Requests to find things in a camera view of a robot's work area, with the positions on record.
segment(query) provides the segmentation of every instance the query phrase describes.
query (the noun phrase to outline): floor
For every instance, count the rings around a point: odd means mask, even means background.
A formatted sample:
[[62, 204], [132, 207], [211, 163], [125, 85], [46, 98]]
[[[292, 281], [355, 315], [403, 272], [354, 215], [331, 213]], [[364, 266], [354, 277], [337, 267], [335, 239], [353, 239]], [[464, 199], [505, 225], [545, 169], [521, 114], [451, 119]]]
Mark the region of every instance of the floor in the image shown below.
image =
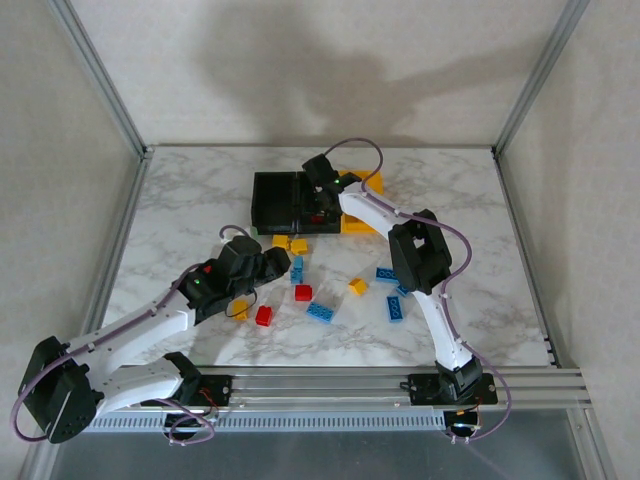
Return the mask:
[[[299, 170], [318, 148], [158, 148], [141, 194], [105, 324], [150, 301], [183, 268], [217, 256], [218, 229], [250, 224], [253, 172]], [[493, 160], [482, 149], [387, 149], [385, 196], [416, 210], [429, 208], [464, 232], [473, 262], [454, 285], [452, 303], [462, 334], [498, 365], [548, 365]], [[345, 148], [331, 155], [334, 167], [367, 169], [371, 150]], [[270, 327], [215, 316], [142, 352], [147, 363], [183, 351], [196, 364], [413, 366], [433, 364], [434, 347], [413, 298], [401, 299], [405, 320], [391, 324], [386, 296], [393, 286], [375, 282], [376, 267], [390, 267], [387, 241], [377, 234], [307, 236], [305, 283], [314, 300], [331, 307], [331, 325], [305, 315], [295, 302], [289, 275], [259, 291], [258, 305], [275, 310]], [[447, 238], [455, 268], [462, 245]], [[264, 248], [271, 237], [261, 237]], [[347, 283], [362, 277], [362, 297]]]

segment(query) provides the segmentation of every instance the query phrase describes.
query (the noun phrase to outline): yellow lego brick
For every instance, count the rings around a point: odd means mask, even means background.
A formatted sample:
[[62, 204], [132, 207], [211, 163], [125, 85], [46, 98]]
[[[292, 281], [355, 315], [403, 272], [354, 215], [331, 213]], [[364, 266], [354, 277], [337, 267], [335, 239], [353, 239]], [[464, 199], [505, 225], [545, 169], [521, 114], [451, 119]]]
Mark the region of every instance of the yellow lego brick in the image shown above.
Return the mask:
[[369, 287], [361, 278], [354, 278], [349, 282], [349, 290], [351, 290], [351, 292], [355, 293], [358, 296], [366, 292], [367, 288]]
[[[344, 175], [348, 172], [355, 173], [363, 180], [371, 174], [371, 170], [341, 170], [339, 173]], [[367, 187], [380, 195], [384, 194], [384, 184], [380, 172], [369, 179]], [[356, 217], [342, 215], [340, 218], [340, 233], [376, 233], [376, 231]]]
[[249, 318], [249, 304], [244, 300], [236, 300], [231, 306], [231, 315], [236, 320], [246, 320]]
[[282, 247], [285, 250], [289, 250], [289, 237], [287, 237], [286, 235], [274, 235], [272, 245], [274, 247]]
[[291, 253], [294, 255], [305, 255], [309, 253], [309, 246], [304, 238], [291, 241]]

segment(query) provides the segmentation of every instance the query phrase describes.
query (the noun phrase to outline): red lego brick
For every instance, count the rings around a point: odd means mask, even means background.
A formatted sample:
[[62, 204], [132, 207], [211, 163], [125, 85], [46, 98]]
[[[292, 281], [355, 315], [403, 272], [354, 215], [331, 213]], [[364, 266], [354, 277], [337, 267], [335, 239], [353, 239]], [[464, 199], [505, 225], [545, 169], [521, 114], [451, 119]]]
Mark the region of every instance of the red lego brick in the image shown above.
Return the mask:
[[256, 314], [256, 323], [263, 327], [271, 325], [271, 319], [273, 318], [273, 309], [271, 307], [265, 307], [264, 305], [258, 309]]
[[313, 289], [310, 285], [296, 285], [296, 301], [310, 302], [313, 297]]

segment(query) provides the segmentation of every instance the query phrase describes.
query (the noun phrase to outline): blue lego brick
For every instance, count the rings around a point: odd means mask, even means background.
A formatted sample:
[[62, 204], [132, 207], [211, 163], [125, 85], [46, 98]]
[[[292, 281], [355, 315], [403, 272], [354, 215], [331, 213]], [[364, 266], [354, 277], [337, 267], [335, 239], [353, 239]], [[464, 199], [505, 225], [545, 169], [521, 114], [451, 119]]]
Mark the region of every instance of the blue lego brick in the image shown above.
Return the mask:
[[391, 323], [398, 323], [404, 319], [399, 297], [387, 297], [387, 310], [389, 311], [389, 321]]
[[302, 270], [304, 268], [304, 258], [302, 255], [296, 255], [293, 257], [293, 269], [294, 270]]
[[307, 315], [316, 320], [320, 320], [322, 323], [329, 324], [333, 318], [335, 312], [330, 308], [323, 307], [316, 302], [311, 302], [309, 308], [307, 308]]
[[376, 268], [376, 280], [379, 282], [399, 284], [396, 274], [392, 268]]
[[298, 270], [297, 268], [291, 270], [291, 285], [302, 285], [302, 281], [302, 270]]
[[398, 285], [396, 287], [396, 292], [398, 292], [400, 295], [402, 295], [403, 297], [406, 297], [407, 295], [409, 295], [409, 290], [407, 290], [406, 288], [404, 288], [402, 285]]

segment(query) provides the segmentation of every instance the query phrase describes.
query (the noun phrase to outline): white marble table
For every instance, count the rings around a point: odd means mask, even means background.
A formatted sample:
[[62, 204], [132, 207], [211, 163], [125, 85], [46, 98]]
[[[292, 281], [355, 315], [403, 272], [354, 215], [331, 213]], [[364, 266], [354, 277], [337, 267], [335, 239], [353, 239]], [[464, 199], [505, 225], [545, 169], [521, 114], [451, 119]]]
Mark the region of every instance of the white marble table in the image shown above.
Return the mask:
[[[104, 323], [139, 307], [186, 266], [217, 256], [219, 228], [250, 224], [253, 173], [299, 170], [321, 148], [162, 147], [151, 162]], [[482, 149], [387, 149], [385, 196], [415, 210], [429, 208], [465, 233], [474, 247], [467, 272], [451, 284], [461, 333], [497, 365], [548, 365], [549, 357], [527, 286], [493, 160]], [[371, 169], [371, 149], [331, 154], [336, 168]], [[316, 300], [336, 309], [331, 325], [305, 315], [288, 274], [259, 290], [258, 305], [274, 307], [271, 327], [216, 315], [140, 355], [147, 362], [182, 351], [200, 365], [415, 366], [432, 365], [434, 347], [413, 298], [402, 299], [405, 320], [390, 324], [389, 284], [373, 281], [391, 266], [388, 244], [370, 235], [307, 236], [305, 283]], [[271, 237], [261, 237], [269, 247]], [[464, 249], [447, 236], [455, 268]], [[353, 277], [370, 288], [347, 290]]]

